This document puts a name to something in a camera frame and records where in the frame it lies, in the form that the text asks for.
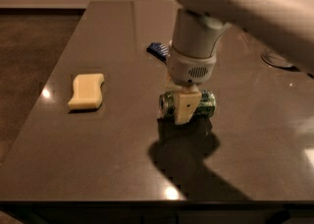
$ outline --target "sponge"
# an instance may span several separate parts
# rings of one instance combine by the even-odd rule
[[[73,82],[74,95],[69,101],[70,110],[98,109],[102,103],[102,74],[77,75]]]

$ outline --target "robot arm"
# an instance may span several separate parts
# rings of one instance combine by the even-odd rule
[[[212,41],[206,39],[201,34],[202,31],[193,29],[194,25],[187,23],[193,18],[202,22],[215,18],[213,21],[216,25],[220,22],[221,27],[225,22],[231,22],[245,28],[301,70],[314,73],[314,0],[177,1],[184,9],[179,10],[177,16],[172,47],[182,55],[192,58],[210,57]],[[183,13],[190,17],[183,18]],[[208,50],[207,55],[199,55],[200,51],[203,54],[202,50]]]
[[[229,23],[245,28],[300,70],[314,74],[314,0],[177,1],[183,7],[167,59],[169,75],[183,86],[175,98],[176,124],[188,122],[196,108],[190,104],[197,106],[197,86],[210,78],[219,39]],[[182,117],[179,108],[189,116]]]

